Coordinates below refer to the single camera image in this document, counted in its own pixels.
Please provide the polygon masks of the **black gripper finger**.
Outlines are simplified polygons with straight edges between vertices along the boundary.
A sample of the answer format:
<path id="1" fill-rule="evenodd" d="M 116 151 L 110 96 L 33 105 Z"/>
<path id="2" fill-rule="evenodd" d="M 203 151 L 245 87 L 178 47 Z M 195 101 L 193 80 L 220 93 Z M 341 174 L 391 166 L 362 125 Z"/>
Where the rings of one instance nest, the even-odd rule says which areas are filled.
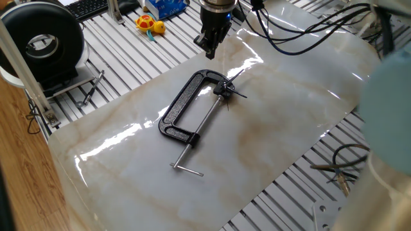
<path id="1" fill-rule="evenodd" d="M 213 31 L 207 31 L 205 33 L 205 39 L 206 39 L 206 57 L 210 60 L 214 59 L 215 57 L 215 52 L 216 49 L 219 45 L 219 43 L 222 42 L 224 38 L 224 33 L 222 30 L 213 30 Z"/>
<path id="2" fill-rule="evenodd" d="M 197 35 L 193 41 L 196 45 L 202 49 L 209 49 L 209 33 L 207 31 Z"/>

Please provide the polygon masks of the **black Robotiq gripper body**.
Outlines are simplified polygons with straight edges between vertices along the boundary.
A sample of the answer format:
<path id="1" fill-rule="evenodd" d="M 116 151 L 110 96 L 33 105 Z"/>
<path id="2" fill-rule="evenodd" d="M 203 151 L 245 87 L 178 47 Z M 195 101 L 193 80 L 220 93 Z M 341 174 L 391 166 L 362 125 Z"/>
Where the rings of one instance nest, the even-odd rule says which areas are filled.
<path id="1" fill-rule="evenodd" d="M 212 31 L 227 33 L 231 27 L 231 12 L 215 13 L 201 8 L 200 19 L 202 21 L 201 33 Z"/>

